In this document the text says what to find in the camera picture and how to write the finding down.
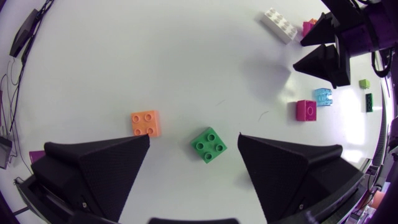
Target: white tabletop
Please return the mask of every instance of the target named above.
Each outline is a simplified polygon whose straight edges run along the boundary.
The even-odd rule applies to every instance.
[[[381,127],[380,79],[370,55],[351,59],[351,86],[316,122],[295,120],[295,102],[330,83],[292,65],[315,47],[301,31],[285,45],[260,22],[276,8],[298,30],[327,8],[306,1],[56,1],[25,68],[18,108],[24,157],[44,142],[77,143],[132,136],[130,113],[158,110],[162,135],[151,147],[121,223],[150,217],[235,217],[264,223],[237,148],[239,132],[325,146],[361,167]],[[358,81],[367,78],[371,88]],[[365,112],[373,94],[373,113]],[[228,149],[205,164],[190,141],[211,126]]]

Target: black cable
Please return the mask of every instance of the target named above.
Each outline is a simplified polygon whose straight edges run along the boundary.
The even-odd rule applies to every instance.
[[[14,82],[12,81],[12,68],[13,68],[14,63],[15,63],[15,58],[12,58],[12,59],[14,59],[14,61],[13,61],[12,65],[11,65],[10,80],[11,80],[11,83],[12,83],[14,86],[16,86],[16,85],[18,85],[18,83],[19,83],[19,78],[18,78],[18,80],[17,80],[16,83],[14,83]]]
[[[22,76],[24,74],[24,69],[25,69],[27,58],[29,56],[30,50],[31,50],[31,48],[33,46],[33,43],[35,41],[37,32],[39,31],[40,26],[42,25],[42,19],[44,18],[44,15],[47,13],[47,11],[51,8],[53,2],[54,2],[53,0],[46,0],[46,2],[44,3],[44,5],[40,9],[40,11],[37,13],[36,19],[38,20],[39,24],[37,25],[37,27],[35,29],[35,32],[32,35],[32,37],[29,39],[29,41],[27,43],[27,46],[25,48],[25,51],[22,54],[22,58],[21,58],[21,60],[22,60],[22,68],[21,68],[21,72],[20,72],[19,78],[18,78],[17,96],[16,96],[16,101],[15,101],[14,114],[12,115],[12,119],[11,119],[10,131],[11,131],[13,125],[14,125],[15,117],[16,117],[16,114],[17,114],[19,90],[20,90],[19,86],[21,85]]]
[[[0,91],[2,91],[2,80],[4,79],[4,77],[6,77],[6,75],[7,75],[7,74],[4,74],[4,75],[2,76],[2,78],[1,78],[1,81],[0,81]],[[4,107],[3,107],[2,103],[1,103],[1,110],[2,110],[2,117],[4,118],[4,125],[6,126],[6,130],[8,131],[8,128],[7,128],[7,121],[6,121],[6,115],[5,115],[5,113],[4,113]]]
[[[370,194],[370,199],[368,200],[368,202],[366,202],[366,203],[364,203],[359,209],[357,209],[355,212],[353,212],[353,213],[357,213],[357,212],[359,212],[360,210],[362,210],[364,207],[366,207],[367,205],[369,205],[369,203],[371,203],[371,201],[373,200],[373,198],[374,198],[374,195],[375,195],[376,193],[374,193],[374,194]]]
[[[29,170],[30,174],[33,175],[32,171],[30,171],[30,169],[29,169],[29,166],[26,165],[26,162],[25,162],[25,160],[24,160],[24,157],[22,156],[22,153],[21,153],[21,145],[19,144],[19,136],[18,136],[17,123],[15,123],[15,132],[16,132],[16,136],[17,136],[17,141],[16,141],[16,142],[15,142],[14,130],[12,130],[12,135],[13,135],[13,138],[14,138],[14,144],[15,144],[15,146],[17,146],[17,143],[18,143],[19,155],[21,155],[21,159],[22,159],[22,161],[24,162],[24,164],[25,164],[27,170]]]
[[[389,58],[388,58],[388,62],[387,62],[387,66],[385,67],[384,70],[378,71],[376,69],[376,53],[372,52],[372,68],[374,73],[376,73],[376,75],[380,78],[384,78],[388,75],[388,73],[390,72],[391,69],[391,64],[392,64],[392,51],[394,50],[393,47],[391,47],[389,49]]]

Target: toy block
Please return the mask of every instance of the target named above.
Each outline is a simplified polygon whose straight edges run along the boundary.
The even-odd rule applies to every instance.
[[[292,41],[297,34],[297,29],[274,8],[270,8],[263,15],[261,21],[282,39],[285,44]]]
[[[308,32],[312,29],[313,24],[310,22],[303,22],[303,37],[305,37]]]
[[[316,121],[317,102],[311,100],[300,100],[296,104],[297,121]]]
[[[206,163],[209,163],[227,149],[213,128],[208,128],[192,140],[191,146]]]
[[[363,79],[359,81],[359,87],[361,87],[362,89],[367,89],[371,87],[371,82],[369,82],[369,80],[367,79]]]
[[[159,114],[156,110],[132,113],[131,122],[135,136],[148,134],[149,137],[159,137],[161,135]]]
[[[316,23],[318,22],[318,20],[317,19],[311,19],[311,20],[309,20],[309,23],[311,23],[311,24],[313,24],[313,25],[315,25]]]
[[[373,112],[373,96],[372,93],[365,95],[366,98],[366,112]]]
[[[317,101],[317,106],[330,106],[333,104],[331,90],[327,88],[319,88],[313,91]]]

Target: purple object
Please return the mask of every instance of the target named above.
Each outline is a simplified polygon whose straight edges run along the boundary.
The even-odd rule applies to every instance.
[[[373,52],[379,49],[386,49],[394,46],[398,41],[398,33],[393,23],[386,15],[382,4],[375,4],[371,7],[365,7],[363,12],[368,15],[378,40],[378,47],[373,46],[369,31],[365,24],[348,29],[341,33],[343,42],[351,57]]]
[[[44,151],[31,151],[31,152],[29,152],[29,157],[30,157],[31,163],[36,162],[37,160],[39,160],[43,156],[45,156],[45,152]]]
[[[316,121],[317,102],[312,100],[300,100],[296,105],[297,121]]]

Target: green lego brick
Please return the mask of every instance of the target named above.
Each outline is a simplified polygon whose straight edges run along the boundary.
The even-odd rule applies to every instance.
[[[192,140],[191,146],[206,163],[209,163],[227,149],[213,128],[208,128]]]
[[[371,87],[371,82],[369,82],[369,80],[367,80],[367,79],[360,80],[360,81],[359,81],[359,86],[360,86],[362,89],[367,89],[367,88],[370,88],[370,87]]]
[[[373,96],[372,93],[366,94],[366,112],[373,112]]]

